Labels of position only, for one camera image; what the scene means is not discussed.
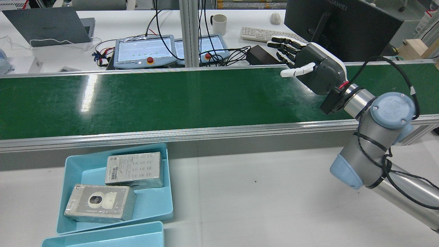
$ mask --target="black monitor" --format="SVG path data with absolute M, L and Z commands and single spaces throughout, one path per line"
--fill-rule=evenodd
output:
M 344 62 L 381 55 L 402 20 L 359 0 L 288 0 L 285 25 Z

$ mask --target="security camera box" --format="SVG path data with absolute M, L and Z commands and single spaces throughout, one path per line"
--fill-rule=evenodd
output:
M 35 74 L 41 71 L 41 62 L 36 57 L 11 57 L 6 58 L 11 65 L 7 75 Z
M 130 186 L 133 189 L 163 187 L 161 160 L 160 152 L 109 156 L 105 184 Z
M 128 186 L 76 184 L 64 215 L 78 222 L 121 222 L 131 219 L 135 202 Z

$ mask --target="mug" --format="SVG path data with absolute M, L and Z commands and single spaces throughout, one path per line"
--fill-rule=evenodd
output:
M 213 33 L 219 33 L 222 36 L 226 35 L 227 17 L 225 15 L 210 16 L 210 24 L 212 25 Z

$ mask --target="blue plastic tray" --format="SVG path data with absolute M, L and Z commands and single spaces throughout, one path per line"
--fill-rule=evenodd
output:
M 134 206 L 133 217 L 129 221 L 117 223 L 76 222 L 64 216 L 73 186 L 77 183 L 105 185 L 107 157 L 111 155 L 160 152 L 163 161 L 163 182 L 161 188 L 139 189 Z M 58 214 L 58 234 L 68 234 L 87 230 L 105 229 L 116 226 L 140 224 L 166 220 L 173 217 L 171 184 L 169 181 L 168 150 L 165 143 L 118 149 L 100 153 L 69 156 L 65 161 L 64 185 Z
M 163 247 L 163 224 L 151 222 L 46 238 L 41 247 Z

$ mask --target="power adapter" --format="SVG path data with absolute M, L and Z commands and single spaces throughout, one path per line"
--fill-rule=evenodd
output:
M 250 65 L 281 64 L 281 62 L 266 52 L 259 45 L 250 48 L 245 59 L 250 63 Z

